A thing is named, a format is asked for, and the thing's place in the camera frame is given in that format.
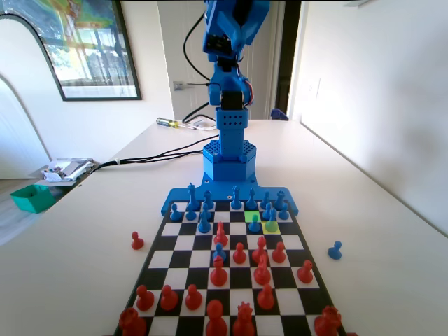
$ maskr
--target yellow square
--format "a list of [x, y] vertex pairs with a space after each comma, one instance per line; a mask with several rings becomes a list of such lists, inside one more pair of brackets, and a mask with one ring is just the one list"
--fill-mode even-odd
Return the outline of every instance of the yellow square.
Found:
[[266, 222], [261, 222], [261, 227], [263, 228], [263, 234], [264, 235], [280, 235], [280, 229], [278, 228], [279, 224], [277, 224], [277, 231], [275, 231], [275, 232], [267, 231], [266, 228], [265, 228], [265, 224], [266, 224]]

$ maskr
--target red chess piece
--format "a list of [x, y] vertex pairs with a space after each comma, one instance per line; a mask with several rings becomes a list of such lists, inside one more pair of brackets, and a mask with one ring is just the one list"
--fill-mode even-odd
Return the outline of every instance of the red chess piece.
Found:
[[132, 233], [132, 238], [134, 241], [132, 242], [131, 246], [134, 250], [141, 249], [143, 247], [143, 245], [145, 244], [143, 239], [139, 238], [139, 234], [135, 231]]
[[207, 305], [207, 315], [210, 321], [207, 323], [206, 336], [226, 336], [227, 324], [223, 320], [223, 305], [218, 300], [212, 300]]
[[257, 295], [257, 302], [264, 310], [269, 310], [274, 306], [274, 296], [271, 286], [266, 283], [263, 289]]
[[309, 260], [303, 262], [303, 267], [299, 268], [297, 271], [297, 276], [301, 282], [304, 284], [309, 284], [313, 281], [313, 274], [311, 273], [311, 268], [313, 268], [313, 263]]
[[165, 285], [162, 288], [162, 299], [160, 306], [163, 310], [172, 310], [177, 305], [179, 297], [177, 293], [171, 289], [170, 285]]
[[282, 241], [279, 241], [277, 243], [277, 248], [273, 250], [272, 252], [272, 259], [278, 263], [281, 264], [286, 259], [286, 254], [284, 253], [285, 244], [283, 244]]
[[137, 310], [130, 307], [120, 315], [118, 327], [122, 330], [123, 336], [144, 336], [146, 334], [146, 322]]
[[322, 316], [314, 320], [314, 331], [317, 336], [337, 336], [337, 329], [341, 326], [341, 314], [335, 307], [327, 306]]
[[227, 272], [223, 269], [223, 259], [217, 255], [213, 261], [215, 269], [210, 274], [210, 280], [216, 287], [221, 287], [227, 281]]
[[145, 285], [140, 285], [137, 287], [137, 296], [139, 299], [137, 300], [137, 308], [141, 311], [146, 311], [150, 309], [154, 304], [154, 294], [149, 290], [146, 290]]
[[233, 253], [233, 261], [235, 261], [237, 264], [242, 264], [246, 261], [246, 254], [243, 249], [243, 243], [238, 243], [237, 250]]
[[265, 246], [266, 246], [265, 236], [261, 236], [260, 238], [258, 238], [257, 245], [258, 245], [258, 249], [256, 249], [254, 252], [252, 252], [252, 259], [253, 259], [253, 261], [255, 261], [258, 264], [260, 262], [260, 256], [262, 254], [265, 254], [267, 256], [266, 251], [265, 251]]
[[255, 281], [257, 281], [257, 284], [260, 284], [262, 286], [269, 283], [269, 281], [271, 280], [271, 274], [267, 269], [266, 255], [263, 254], [260, 256], [260, 262], [258, 263], [258, 267], [253, 273], [253, 277], [255, 278]]
[[196, 285], [189, 285], [185, 305], [189, 310], [196, 310], [202, 303], [202, 294], [197, 291]]
[[227, 242], [229, 241], [229, 239], [225, 235], [223, 222], [218, 223], [218, 231], [216, 232], [216, 237], [214, 238], [213, 241], [214, 241], [215, 245], [217, 243], [221, 243], [223, 245], [223, 247], [225, 245], [227, 245]]
[[233, 336], [255, 335], [255, 328], [252, 324], [252, 311], [253, 309], [249, 303], [241, 302], [241, 306], [238, 306], [238, 318], [232, 327]]

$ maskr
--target blue pawn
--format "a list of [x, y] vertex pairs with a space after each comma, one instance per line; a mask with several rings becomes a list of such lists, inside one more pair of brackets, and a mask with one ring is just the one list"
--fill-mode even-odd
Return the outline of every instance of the blue pawn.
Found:
[[280, 190], [277, 193], [277, 199], [274, 202], [274, 208], [278, 211], [283, 209], [283, 198], [285, 198], [285, 192]]
[[271, 218], [271, 209], [272, 209], [272, 203], [269, 202], [266, 204], [266, 210], [263, 212], [263, 219], [265, 221], [268, 221], [269, 218]]
[[232, 206], [232, 209], [238, 210], [242, 207], [241, 201], [239, 200], [239, 188], [238, 185], [233, 187], [233, 201], [230, 204]]
[[182, 218], [182, 213], [177, 211], [177, 204], [171, 205], [171, 210], [173, 212], [171, 212], [171, 215], [169, 215], [169, 217], [171, 218], [172, 221], [178, 221], [179, 219]]
[[258, 231], [260, 231], [261, 225], [259, 224], [257, 219], [258, 219], [258, 216], [257, 215], [253, 215], [252, 216], [252, 223], [249, 224], [249, 231], [251, 231], [252, 233], [257, 233]]
[[342, 257], [342, 253], [341, 251], [339, 251], [341, 249], [341, 246], [342, 243], [339, 240], [335, 241], [335, 247], [330, 247], [328, 249], [328, 255], [330, 256], [330, 258], [339, 260]]
[[223, 259], [223, 263], [227, 258], [225, 252], [223, 251], [223, 245], [221, 243], [217, 243], [216, 245], [216, 251], [213, 253], [213, 260], [215, 260], [217, 256], [220, 256]]
[[283, 219], [283, 220], [286, 220], [289, 218], [287, 203], [283, 204], [283, 209], [279, 212], [279, 218]]
[[199, 222], [199, 225], [197, 226], [197, 229], [201, 233], [207, 233], [211, 229], [211, 225], [207, 220], [207, 217], [204, 216], [204, 213], [202, 212], [200, 215], [201, 221]]
[[188, 208], [188, 212], [187, 212], [187, 214], [185, 215], [185, 217], [186, 217], [189, 221], [192, 221], [193, 219], [196, 218], [196, 213], [193, 211], [193, 206], [192, 206], [192, 204], [189, 204], [189, 205], [187, 206], [187, 208]]
[[269, 203], [269, 191], [265, 193], [265, 198], [260, 202], [261, 209], [266, 209], [266, 204]]
[[206, 192], [204, 192], [204, 197], [205, 197], [204, 203], [209, 206], [209, 210], [212, 210], [213, 207], [215, 206], [215, 204], [211, 200], [211, 192], [209, 192], [208, 190]]

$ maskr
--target door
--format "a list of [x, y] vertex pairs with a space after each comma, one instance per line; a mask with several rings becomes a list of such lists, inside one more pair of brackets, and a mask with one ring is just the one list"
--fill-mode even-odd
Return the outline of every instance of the door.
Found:
[[[192, 86], [175, 90], [174, 81], [185, 83], [205, 83], [183, 56], [182, 46], [187, 33], [205, 11], [203, 1], [158, 1], [160, 24], [165, 58], [167, 61], [171, 100], [174, 117], [179, 120], [189, 112], [208, 102], [207, 86]], [[273, 80], [275, 35], [277, 32], [278, 1], [271, 1], [269, 13], [265, 18], [252, 45], [244, 49], [244, 58], [239, 63], [242, 74], [250, 80], [255, 100], [249, 107], [250, 119], [268, 119], [275, 103], [277, 79]], [[202, 51], [205, 23], [201, 21], [188, 39], [186, 51], [190, 61], [207, 77], [213, 75], [213, 63]], [[214, 118], [215, 106], [207, 106], [200, 113]]]
[[0, 77], [0, 179], [29, 179], [49, 161], [14, 91]]

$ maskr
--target green square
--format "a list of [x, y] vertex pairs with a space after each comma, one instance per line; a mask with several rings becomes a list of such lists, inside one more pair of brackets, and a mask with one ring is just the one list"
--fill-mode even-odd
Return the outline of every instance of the green square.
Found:
[[257, 222], [261, 222], [261, 218], [260, 218], [260, 212], [259, 211], [245, 211], [244, 212], [244, 220], [246, 221], [246, 223], [252, 223], [252, 217], [253, 215], [257, 216]]

